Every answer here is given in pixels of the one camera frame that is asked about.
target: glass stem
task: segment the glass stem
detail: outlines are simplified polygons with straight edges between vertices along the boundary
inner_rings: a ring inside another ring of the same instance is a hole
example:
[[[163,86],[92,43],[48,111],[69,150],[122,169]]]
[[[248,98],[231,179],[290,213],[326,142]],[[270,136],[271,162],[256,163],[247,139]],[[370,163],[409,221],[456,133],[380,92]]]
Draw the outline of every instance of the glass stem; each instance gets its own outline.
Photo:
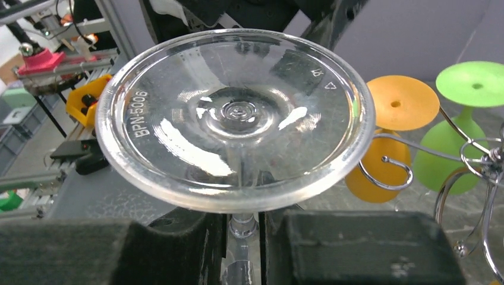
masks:
[[[473,118],[473,110],[473,107],[464,106],[462,108],[462,112],[457,116],[457,118],[462,120],[470,120]]]
[[[231,215],[229,229],[237,239],[244,239],[253,235],[257,227],[258,225],[253,213]]]

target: green silicone wine glass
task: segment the green silicone wine glass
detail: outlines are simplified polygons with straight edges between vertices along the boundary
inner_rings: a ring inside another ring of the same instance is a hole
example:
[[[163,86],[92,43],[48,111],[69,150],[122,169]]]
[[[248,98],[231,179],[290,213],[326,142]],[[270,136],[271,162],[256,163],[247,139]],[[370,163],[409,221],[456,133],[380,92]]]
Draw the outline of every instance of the green silicone wine glass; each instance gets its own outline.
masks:
[[[473,120],[473,109],[504,105],[504,65],[485,61],[455,64],[437,76],[436,87],[442,96],[463,105],[462,112],[452,118],[455,125],[470,138],[484,138],[485,133]],[[458,157],[464,142],[448,122],[443,121],[432,127],[420,144]],[[472,146],[467,147],[464,154],[471,159],[479,159],[483,155]],[[413,161],[413,172],[415,178],[425,187],[439,191],[448,175],[461,166],[461,162],[419,151]],[[450,194],[467,192],[477,183],[476,176],[465,175],[454,184]]]

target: wire rack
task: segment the wire rack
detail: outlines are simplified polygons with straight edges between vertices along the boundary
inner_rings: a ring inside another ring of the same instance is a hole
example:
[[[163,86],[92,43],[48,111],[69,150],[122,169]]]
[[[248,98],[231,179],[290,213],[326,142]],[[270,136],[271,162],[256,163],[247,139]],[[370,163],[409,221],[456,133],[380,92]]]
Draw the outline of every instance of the wire rack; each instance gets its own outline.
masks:
[[[460,258],[465,258],[468,255],[470,255],[472,252],[474,252],[476,249],[481,248],[483,251],[484,257],[490,266],[490,269],[492,269],[493,274],[495,275],[497,281],[500,284],[504,284],[504,277],[502,275],[502,272],[497,268],[493,255],[490,252],[489,248],[489,238],[488,238],[488,232],[489,232],[489,225],[490,225],[490,220],[492,219],[492,210],[493,210],[493,204],[495,201],[495,196],[497,193],[497,189],[500,186],[504,186],[504,184],[501,182],[502,178],[504,177],[504,123],[500,127],[500,138],[470,138],[463,130],[461,130],[458,126],[456,126],[453,121],[450,119],[450,117],[446,114],[445,110],[440,107],[439,109],[441,115],[443,115],[444,119],[448,122],[448,124],[459,134],[464,140],[465,143],[462,145],[460,148],[460,155],[458,157],[456,156],[450,156],[445,153],[441,153],[439,151],[431,150],[429,148],[425,148],[417,143],[407,141],[405,139],[396,137],[391,134],[376,134],[373,139],[375,138],[390,138],[392,140],[399,141],[403,144],[406,144],[410,147],[414,147],[418,150],[428,152],[430,154],[433,154],[435,156],[443,157],[445,159],[449,160],[455,160],[459,162],[463,162],[465,166],[460,167],[459,169],[456,169],[454,172],[452,172],[447,179],[445,180],[444,184],[442,185],[439,194],[436,198],[436,203],[434,205],[434,218],[436,219],[436,222],[441,224],[442,218],[443,218],[443,210],[445,208],[445,201],[446,198],[448,197],[448,194],[450,192],[451,187],[455,184],[455,182],[463,177],[464,175],[476,175],[480,179],[486,181],[487,183],[487,195],[484,203],[483,210],[481,212],[481,216],[473,228],[472,232],[467,235],[466,238],[460,239],[455,242],[455,245],[453,246],[453,250],[459,256]],[[487,149],[483,147],[481,144],[478,142],[481,141],[488,141],[488,142],[494,142],[497,143],[498,147]],[[464,156],[464,150],[468,146],[473,146],[476,149],[481,151],[481,158],[480,159],[469,159]],[[372,177],[369,172],[366,170],[362,162],[359,162],[359,168],[364,174],[364,176],[374,185],[381,187],[383,189],[387,189],[390,191],[400,191],[405,189],[406,187],[410,186],[413,183],[413,171],[411,168],[404,164],[401,161],[397,161],[394,159],[391,159],[387,156],[382,157],[382,162],[384,163],[391,163],[397,167],[400,167],[404,169],[407,173],[407,178],[406,181],[402,185],[388,185],[385,183],[382,183]]]

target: glass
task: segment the glass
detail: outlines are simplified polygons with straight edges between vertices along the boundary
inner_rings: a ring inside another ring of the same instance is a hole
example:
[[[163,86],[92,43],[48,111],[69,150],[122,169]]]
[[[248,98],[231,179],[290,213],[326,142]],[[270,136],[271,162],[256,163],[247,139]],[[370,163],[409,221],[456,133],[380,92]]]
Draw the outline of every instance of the glass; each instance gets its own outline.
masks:
[[[375,134],[392,134],[396,131],[412,131],[430,123],[439,111],[436,92],[415,78],[388,75],[367,83],[376,108],[376,125],[381,129]],[[382,162],[388,156],[411,166],[411,154],[407,145],[390,138],[375,138],[362,159],[364,168],[378,181],[387,185],[402,185],[407,178],[404,169]],[[383,189],[371,183],[356,167],[345,178],[348,189],[357,198],[370,203],[385,203],[394,199],[400,191]]]
[[[475,107],[496,107],[504,105],[504,65],[495,62],[473,61],[452,65],[443,70],[436,78],[436,87],[447,99],[464,106],[460,115],[452,118],[455,125],[470,138],[486,137],[483,130],[474,122],[472,113]],[[459,156],[460,148],[465,143],[446,121],[430,129],[421,141],[421,145],[453,156]],[[480,144],[488,148],[485,141]],[[483,155],[473,146],[465,149],[464,154],[470,159],[479,159]],[[414,162],[415,178],[425,187],[439,192],[446,177],[463,163],[447,160],[419,151]],[[473,189],[479,178],[465,175],[452,187],[450,194],[462,194]]]
[[[252,213],[313,197],[369,147],[373,99],[341,58],[263,30],[189,34],[126,64],[97,137],[136,187],[180,207]]]

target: metal hook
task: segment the metal hook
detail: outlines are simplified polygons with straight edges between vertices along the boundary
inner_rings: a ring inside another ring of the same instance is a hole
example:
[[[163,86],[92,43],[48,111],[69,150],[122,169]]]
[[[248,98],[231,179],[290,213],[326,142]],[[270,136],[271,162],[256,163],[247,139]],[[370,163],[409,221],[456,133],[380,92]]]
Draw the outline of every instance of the metal hook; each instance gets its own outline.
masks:
[[[503,172],[500,172],[497,174],[497,178],[495,179],[496,181],[500,181],[502,177],[504,176]],[[490,247],[489,247],[489,237],[488,237],[488,231],[490,228],[490,221],[492,219],[492,211],[493,211],[493,203],[495,201],[495,195],[497,194],[497,189],[499,187],[497,185],[488,183],[487,189],[488,189],[488,194],[487,194],[487,199],[485,201],[485,206],[483,208],[483,222],[482,222],[482,227],[481,227],[481,240],[482,240],[482,246],[483,246],[483,255],[485,256],[485,259],[490,267],[492,269],[493,275],[497,279],[497,281],[500,284],[504,284],[504,277],[502,276],[502,273],[499,271],[497,266],[495,265],[495,262],[493,261],[492,254],[490,253]]]
[[[455,160],[455,161],[459,161],[459,162],[464,162],[464,160],[461,159],[460,157],[450,156],[448,154],[445,154],[445,153],[442,153],[442,152],[439,152],[439,151],[436,151],[436,150],[431,150],[431,149],[423,147],[422,145],[419,145],[419,144],[417,144],[415,142],[407,141],[407,140],[405,140],[405,139],[403,139],[401,137],[397,137],[396,135],[392,135],[392,134],[375,134],[373,136],[373,139],[375,139],[375,138],[390,138],[392,140],[398,141],[398,142],[403,143],[405,145],[408,145],[410,147],[416,148],[416,149],[421,150],[421,151],[425,151],[426,153],[430,153],[430,154],[432,154],[434,156],[439,156],[439,157],[442,157],[444,159],[449,159],[449,160]],[[492,162],[485,161],[485,160],[482,160],[482,159],[467,159],[466,158],[465,160],[467,161],[467,163],[492,164]],[[400,190],[403,190],[404,188],[410,186],[413,183],[413,171],[411,170],[411,168],[409,166],[407,166],[403,162],[397,161],[395,159],[391,159],[391,158],[386,157],[386,156],[382,157],[382,161],[385,162],[385,163],[392,163],[393,165],[398,166],[398,167],[404,169],[406,171],[406,174],[407,174],[406,181],[402,185],[388,185],[388,184],[384,184],[384,183],[376,180],[374,177],[372,177],[369,174],[369,172],[366,170],[366,168],[364,167],[364,165],[362,164],[362,162],[359,161],[359,168],[360,168],[361,172],[363,173],[363,175],[372,184],[374,184],[374,185],[376,185],[378,187],[390,190],[390,191],[400,191]]]
[[[494,141],[497,143],[502,143],[502,140],[500,138],[475,138],[473,141]],[[481,169],[481,171],[478,171],[474,167],[470,165],[470,160],[465,157],[464,155],[464,150],[466,147],[471,145],[470,142],[465,142],[462,147],[460,148],[460,158],[462,162],[466,165],[469,171],[471,171],[472,174],[478,176],[479,178],[484,179],[486,182],[493,184],[493,185],[499,185],[499,186],[504,186],[502,185],[497,179],[492,179],[492,174],[495,173],[496,170],[501,171],[503,168],[502,165],[502,156],[501,156],[501,147],[499,148],[493,148],[490,150],[489,154],[485,154],[483,158],[481,159],[482,166],[485,166],[485,168]]]
[[[397,161],[395,159],[391,159],[388,156],[383,156],[382,162],[391,163],[395,166],[398,166],[398,167],[404,169],[406,171],[406,181],[401,185],[388,185],[388,184],[381,183],[380,181],[378,181],[374,177],[372,177],[369,174],[369,172],[366,170],[366,168],[364,167],[362,162],[359,161],[359,168],[361,169],[361,172],[372,184],[374,184],[378,187],[381,187],[383,189],[390,190],[390,191],[400,191],[400,190],[403,190],[404,188],[410,186],[413,183],[413,171],[405,163],[402,163],[402,162]]]
[[[450,193],[453,185],[458,181],[458,179],[467,174],[471,174],[471,171],[466,167],[460,167],[459,169],[456,169],[454,172],[452,172],[441,186],[441,189],[439,190],[436,198],[436,203],[434,205],[434,219],[436,220],[436,223],[441,225],[446,198],[448,197],[448,194]],[[460,258],[467,257],[480,244],[478,233],[481,229],[482,219],[483,212],[481,213],[478,223],[472,229],[471,233],[468,234],[465,239],[457,240],[455,242],[453,250]]]

